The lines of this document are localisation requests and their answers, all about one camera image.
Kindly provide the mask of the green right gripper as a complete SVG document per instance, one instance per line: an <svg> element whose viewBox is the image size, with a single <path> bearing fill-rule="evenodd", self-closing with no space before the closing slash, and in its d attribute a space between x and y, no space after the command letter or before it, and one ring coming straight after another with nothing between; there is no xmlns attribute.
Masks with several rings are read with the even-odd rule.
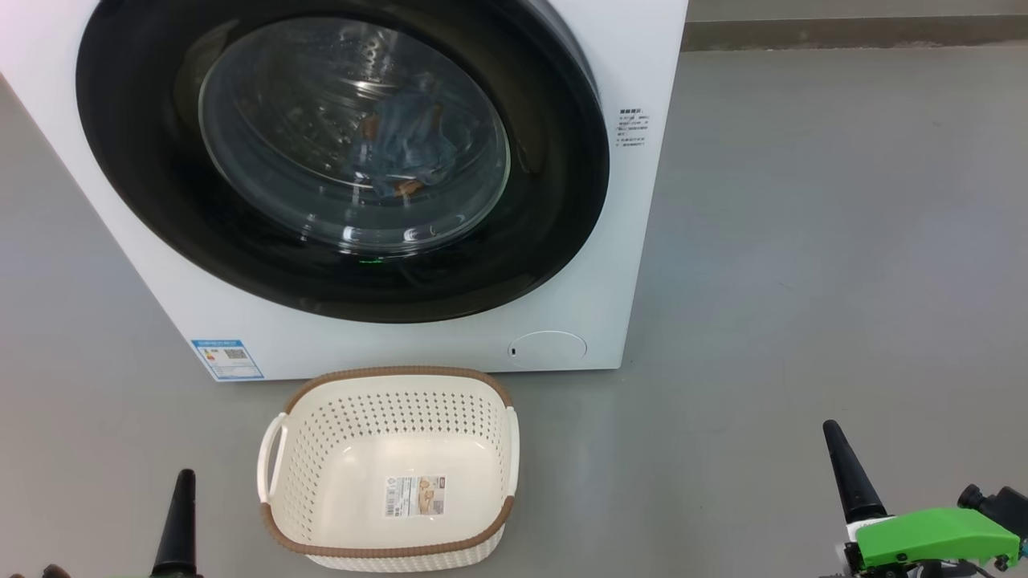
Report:
<svg viewBox="0 0 1028 578"><path fill-rule="evenodd" d="M841 426L822 424L847 541L836 546L845 573L911 573L931 563L998 559L1000 571L1017 566L1023 539L977 510L955 507L888 516Z"/></svg>

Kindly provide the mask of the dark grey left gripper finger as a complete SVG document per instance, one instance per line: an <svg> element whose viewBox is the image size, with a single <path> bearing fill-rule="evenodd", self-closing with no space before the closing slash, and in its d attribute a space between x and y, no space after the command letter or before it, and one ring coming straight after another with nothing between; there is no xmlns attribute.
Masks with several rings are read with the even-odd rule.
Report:
<svg viewBox="0 0 1028 578"><path fill-rule="evenodd" d="M196 566L195 498L194 470L183 469L170 497L151 577L201 577Z"/></svg>

